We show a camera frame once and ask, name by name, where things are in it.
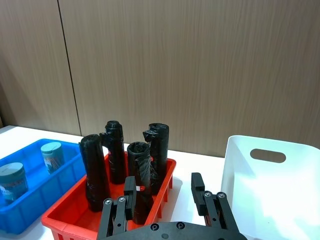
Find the black plastic bag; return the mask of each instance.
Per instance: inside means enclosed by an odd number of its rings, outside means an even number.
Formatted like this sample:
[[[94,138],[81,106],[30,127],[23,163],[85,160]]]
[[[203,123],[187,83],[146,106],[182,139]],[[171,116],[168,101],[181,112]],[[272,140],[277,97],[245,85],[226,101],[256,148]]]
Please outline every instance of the black plastic bag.
[[[128,148],[129,176],[135,176],[139,190],[136,193],[136,203],[133,221],[145,224],[154,203],[150,182],[150,148],[145,142],[133,142]]]
[[[118,121],[108,121],[105,133],[101,133],[102,145],[109,150],[109,174],[113,184],[123,184],[126,180],[124,133]]]
[[[149,124],[149,130],[143,136],[150,147],[151,189],[152,194],[158,194],[167,174],[167,157],[169,145],[169,126],[162,123]]]
[[[99,135],[85,136],[79,148],[86,171],[85,196],[93,212],[102,211],[104,200],[110,197],[104,152]]]

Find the tabletop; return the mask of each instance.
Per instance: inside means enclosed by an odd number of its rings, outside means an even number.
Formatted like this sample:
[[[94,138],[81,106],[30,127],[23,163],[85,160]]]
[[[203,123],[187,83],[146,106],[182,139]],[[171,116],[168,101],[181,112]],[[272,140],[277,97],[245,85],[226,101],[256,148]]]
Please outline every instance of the tabletop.
[[[37,130],[19,126],[0,128],[0,159],[22,149],[39,139],[78,143],[82,136]],[[103,148],[104,155],[108,150]],[[191,192],[191,173],[201,173],[205,189],[212,193],[221,190],[225,159],[179,151],[168,151],[168,158],[176,161],[173,172],[173,188],[164,205],[161,222],[188,222],[205,225],[204,217],[198,216]],[[53,240],[51,230],[41,224],[39,217],[22,234],[14,235],[0,231],[0,240]]]

